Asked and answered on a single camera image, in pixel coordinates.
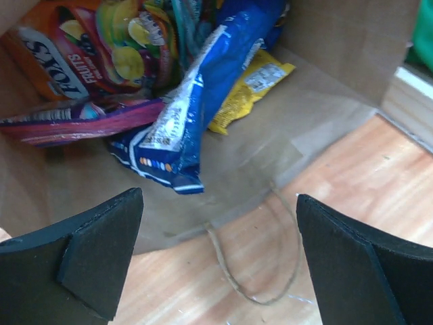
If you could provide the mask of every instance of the blue chip bag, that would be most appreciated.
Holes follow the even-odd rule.
[[[286,8],[284,9],[281,16],[278,18],[277,23],[275,24],[274,28],[269,31],[269,34],[265,38],[265,48],[269,51],[271,50],[276,42],[278,41],[278,38],[280,37],[281,33],[283,32],[284,24],[286,23],[287,16],[290,10],[290,4],[286,3]]]
[[[225,0],[207,38],[157,121],[112,137],[126,167],[179,194],[204,191],[199,179],[203,132],[275,26],[286,0]]]

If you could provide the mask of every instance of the fruits snack bag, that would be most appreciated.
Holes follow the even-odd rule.
[[[159,89],[179,82],[175,30],[140,0],[42,0],[2,43],[50,100]]]
[[[219,27],[169,94],[157,121],[109,139],[109,149],[120,163],[179,194],[203,192],[202,134],[285,5],[284,0],[226,0]]]
[[[216,0],[171,0],[179,36],[179,60],[185,72],[214,29]]]
[[[90,102],[68,100],[0,120],[0,131],[34,146],[58,146],[152,123],[164,106],[161,99],[147,100],[137,94],[111,95]]]
[[[209,129],[227,135],[227,126],[231,122],[250,114],[254,103],[294,69],[293,65],[281,64],[271,54],[259,49],[209,124]]]

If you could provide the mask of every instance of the brown paper bag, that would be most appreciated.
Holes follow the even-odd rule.
[[[35,2],[3,1],[4,32]],[[293,0],[274,55],[297,69],[232,124],[204,134],[206,193],[180,196],[121,167],[102,141],[41,150],[0,137],[0,226],[12,236],[87,210],[131,187],[145,210],[136,253],[178,244],[256,207],[330,144],[371,117],[403,61],[417,1]],[[40,99],[0,52],[1,116]]]

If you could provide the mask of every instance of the wooden floor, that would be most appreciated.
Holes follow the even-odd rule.
[[[324,203],[402,238],[433,246],[433,158],[380,117],[332,146],[283,191]],[[280,201],[219,230],[229,266],[257,300],[292,273],[296,228]],[[321,324],[303,260],[292,290],[272,307],[244,301],[227,283],[210,239],[133,257],[114,325]]]

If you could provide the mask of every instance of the snack package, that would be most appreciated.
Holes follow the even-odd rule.
[[[234,120],[248,115],[254,103],[261,100],[293,69],[293,65],[281,64],[271,54],[259,49],[209,124],[209,129],[227,135],[227,126]]]
[[[171,0],[179,36],[179,60],[184,71],[199,54],[214,28],[216,0]]]
[[[224,0],[216,0],[216,8],[221,9],[223,3]],[[278,18],[277,22],[275,23],[275,26],[269,31],[268,35],[265,37],[265,43],[262,46],[263,49],[273,48],[279,36],[283,32],[283,27],[287,21],[289,10],[290,10],[290,3],[289,1],[286,1],[286,6],[282,11],[280,17]]]
[[[42,0],[2,44],[50,100],[176,85],[175,30],[146,0]]]
[[[161,99],[147,100],[138,95],[50,103],[37,112],[0,120],[0,132],[34,146],[58,146],[152,123],[164,106]]]
[[[203,192],[198,177],[202,134],[285,5],[284,0],[225,0],[219,27],[170,94],[157,121],[112,137],[111,153],[124,166],[179,194]]]

